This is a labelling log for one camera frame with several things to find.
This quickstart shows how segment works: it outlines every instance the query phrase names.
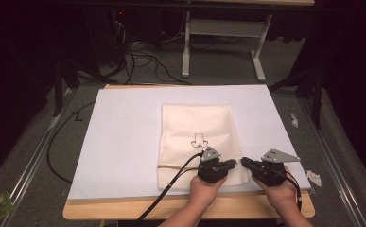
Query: table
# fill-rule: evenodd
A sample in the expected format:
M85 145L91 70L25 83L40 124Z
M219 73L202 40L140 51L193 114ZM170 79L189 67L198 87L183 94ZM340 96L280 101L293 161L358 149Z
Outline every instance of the table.
M221 3L240 3L240 4L268 4L279 6L313 6L313 0L199 0L196 2L221 2ZM214 35L214 36L235 36L252 37L258 39L258 45L255 50L251 50L251 58L256 72L257 79L260 82L266 80L259 55L262 50L266 35L268 34L272 14L268 14L262 22L241 22L224 20L203 20L191 19L191 13L185 14L185 43L183 50L183 78L189 77L190 48L189 38L191 34Z

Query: white cloth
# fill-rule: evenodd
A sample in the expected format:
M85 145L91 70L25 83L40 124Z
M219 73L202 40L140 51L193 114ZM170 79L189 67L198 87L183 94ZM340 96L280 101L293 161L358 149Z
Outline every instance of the white cloth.
M240 160L242 157L230 105L163 105L163 132L158 161L158 185L165 188L185 162L194 154L210 146L218 153L220 161ZM197 168L196 158L187 168ZM173 189L189 189L197 170L184 173ZM248 169L237 164L229 171L224 186L239 185L248 181Z

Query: human hand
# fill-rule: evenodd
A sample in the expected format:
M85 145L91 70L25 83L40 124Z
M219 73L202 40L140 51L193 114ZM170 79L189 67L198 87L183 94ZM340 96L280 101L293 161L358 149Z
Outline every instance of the human hand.
M297 206L295 186L289 181L283 181L279 186L268 187L254 177L253 180L265 191L270 205L276 209L277 213Z
M224 184L227 177L219 180L216 183L204 182L200 177L195 176L191 180L189 188L188 205L197 212L204 212L206 208L212 204L218 193L218 189Z

